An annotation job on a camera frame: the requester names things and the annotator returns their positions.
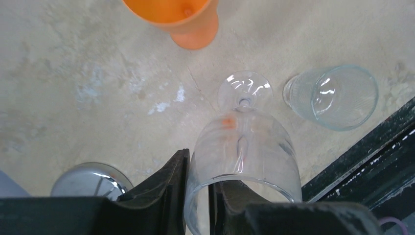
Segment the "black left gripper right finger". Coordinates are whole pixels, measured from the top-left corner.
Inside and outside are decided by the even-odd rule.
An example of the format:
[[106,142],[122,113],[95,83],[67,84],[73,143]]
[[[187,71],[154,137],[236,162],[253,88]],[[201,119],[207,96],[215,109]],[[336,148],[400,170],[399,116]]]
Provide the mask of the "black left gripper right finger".
[[272,203],[239,180],[208,187],[212,235],[381,235],[378,220],[349,202]]

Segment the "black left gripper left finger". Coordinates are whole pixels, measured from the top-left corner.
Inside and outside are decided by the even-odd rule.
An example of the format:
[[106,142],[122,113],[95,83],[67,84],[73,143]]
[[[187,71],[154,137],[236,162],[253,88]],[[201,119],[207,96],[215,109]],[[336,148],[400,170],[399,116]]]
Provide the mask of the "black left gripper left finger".
[[157,172],[115,201],[106,197],[27,197],[0,201],[3,235],[183,235],[190,152],[178,150]]

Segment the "clear wine glass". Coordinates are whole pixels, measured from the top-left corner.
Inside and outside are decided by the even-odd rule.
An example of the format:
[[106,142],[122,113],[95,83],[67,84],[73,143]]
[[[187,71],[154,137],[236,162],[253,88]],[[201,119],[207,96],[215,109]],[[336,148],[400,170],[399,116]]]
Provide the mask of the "clear wine glass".
[[186,183],[184,219],[193,235],[208,234],[208,186],[236,181],[272,202],[301,202],[292,141],[269,113],[273,90],[253,71],[238,71],[218,91],[221,114],[200,133]]

